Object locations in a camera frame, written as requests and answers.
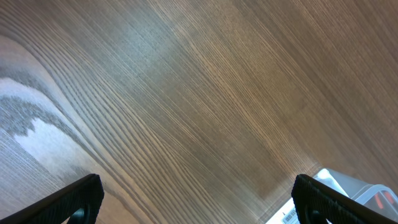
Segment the red handled snips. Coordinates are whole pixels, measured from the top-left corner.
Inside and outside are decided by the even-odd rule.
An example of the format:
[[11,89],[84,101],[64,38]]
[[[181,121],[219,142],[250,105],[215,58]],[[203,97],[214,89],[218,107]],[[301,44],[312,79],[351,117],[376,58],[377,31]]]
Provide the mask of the red handled snips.
[[397,202],[389,191],[382,190],[375,194],[374,199],[381,210],[393,209]]

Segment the clear plastic container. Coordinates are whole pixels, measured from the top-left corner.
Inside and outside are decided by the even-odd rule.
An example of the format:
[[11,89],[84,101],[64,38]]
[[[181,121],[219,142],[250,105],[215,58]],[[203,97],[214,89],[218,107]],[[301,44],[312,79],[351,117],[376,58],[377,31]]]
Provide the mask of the clear plastic container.
[[[369,184],[332,169],[323,168],[313,178],[340,194],[358,202],[393,221],[397,221],[397,205],[393,209],[381,210],[374,199],[377,192],[389,191],[397,202],[397,195],[385,185]],[[299,224],[294,201],[289,199],[281,206],[266,224]]]

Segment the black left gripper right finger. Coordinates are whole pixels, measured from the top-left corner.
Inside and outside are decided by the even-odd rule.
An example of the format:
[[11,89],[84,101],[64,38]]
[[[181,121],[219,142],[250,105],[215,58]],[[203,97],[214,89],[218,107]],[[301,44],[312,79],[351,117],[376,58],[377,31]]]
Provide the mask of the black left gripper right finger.
[[291,196],[300,224],[397,224],[306,174],[296,176]]

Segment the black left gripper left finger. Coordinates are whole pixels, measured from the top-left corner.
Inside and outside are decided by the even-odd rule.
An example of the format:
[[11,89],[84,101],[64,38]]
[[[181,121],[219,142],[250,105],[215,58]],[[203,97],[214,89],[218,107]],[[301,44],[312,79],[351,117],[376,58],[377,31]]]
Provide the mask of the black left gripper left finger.
[[1,223],[96,222],[104,199],[100,176],[89,174],[61,190],[1,220]]

